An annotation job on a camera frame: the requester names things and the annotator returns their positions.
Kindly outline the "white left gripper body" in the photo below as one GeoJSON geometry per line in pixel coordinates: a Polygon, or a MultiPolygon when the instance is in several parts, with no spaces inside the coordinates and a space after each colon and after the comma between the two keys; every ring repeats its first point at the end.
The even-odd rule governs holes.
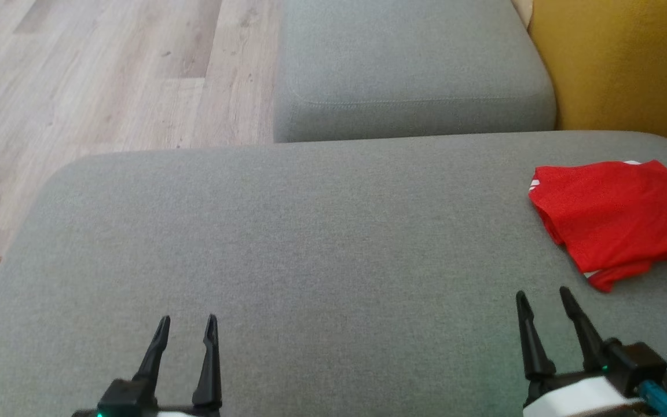
{"type": "Polygon", "coordinates": [[[157,417],[221,417],[220,405],[167,405],[160,406],[157,417]]]}

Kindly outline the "wide yellow sofa back cushion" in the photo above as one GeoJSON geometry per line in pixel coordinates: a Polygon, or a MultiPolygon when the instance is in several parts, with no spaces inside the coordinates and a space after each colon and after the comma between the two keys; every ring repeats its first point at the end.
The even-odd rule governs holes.
{"type": "Polygon", "coordinates": [[[559,130],[667,138],[667,0],[533,0],[559,130]]]}

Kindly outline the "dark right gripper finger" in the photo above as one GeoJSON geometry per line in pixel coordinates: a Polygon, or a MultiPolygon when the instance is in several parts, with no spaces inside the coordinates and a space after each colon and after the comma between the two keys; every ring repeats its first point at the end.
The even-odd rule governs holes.
{"type": "Polygon", "coordinates": [[[571,290],[567,287],[559,288],[559,295],[563,302],[567,317],[576,330],[582,354],[582,367],[585,372],[603,371],[607,367],[607,360],[603,354],[603,340],[588,315],[577,303],[571,290]]]}
{"type": "Polygon", "coordinates": [[[516,293],[516,308],[526,379],[529,382],[535,382],[553,377],[556,373],[556,367],[545,352],[534,325],[534,312],[524,291],[517,291],[516,293]]]}

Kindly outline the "large grey sofa ottoman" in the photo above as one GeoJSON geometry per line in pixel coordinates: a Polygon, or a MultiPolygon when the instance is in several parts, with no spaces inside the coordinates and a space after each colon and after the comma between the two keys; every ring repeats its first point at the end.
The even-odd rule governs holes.
{"type": "Polygon", "coordinates": [[[0,417],[71,417],[137,372],[188,405],[209,314],[223,417],[521,417],[515,294],[559,372],[559,287],[603,337],[667,359],[667,264],[604,295],[548,237],[543,164],[658,159],[667,139],[564,130],[112,153],[48,180],[0,264],[0,417]]]}

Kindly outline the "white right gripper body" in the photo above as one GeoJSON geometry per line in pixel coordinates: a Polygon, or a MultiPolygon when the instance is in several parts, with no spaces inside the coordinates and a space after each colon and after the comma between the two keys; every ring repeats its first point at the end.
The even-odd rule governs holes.
{"type": "Polygon", "coordinates": [[[628,394],[622,373],[527,373],[522,417],[645,417],[640,396],[628,394]]]}

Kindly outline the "red basketball jersey white sleeves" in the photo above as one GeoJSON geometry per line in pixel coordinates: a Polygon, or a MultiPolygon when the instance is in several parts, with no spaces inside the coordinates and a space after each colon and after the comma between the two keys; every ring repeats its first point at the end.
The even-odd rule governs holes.
{"type": "Polygon", "coordinates": [[[656,159],[539,166],[527,195],[582,273],[667,261],[667,167],[656,159]]]}

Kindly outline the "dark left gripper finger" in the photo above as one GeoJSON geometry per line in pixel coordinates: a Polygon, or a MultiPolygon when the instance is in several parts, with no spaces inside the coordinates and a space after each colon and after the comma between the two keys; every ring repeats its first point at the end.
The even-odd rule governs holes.
{"type": "Polygon", "coordinates": [[[133,375],[135,382],[158,382],[162,355],[167,347],[170,332],[170,316],[164,315],[157,325],[153,338],[146,349],[138,371],[133,375]]]}
{"type": "Polygon", "coordinates": [[[217,317],[210,314],[202,343],[206,348],[200,377],[192,396],[195,408],[220,408],[222,406],[222,382],[219,358],[219,327],[217,317]]]}

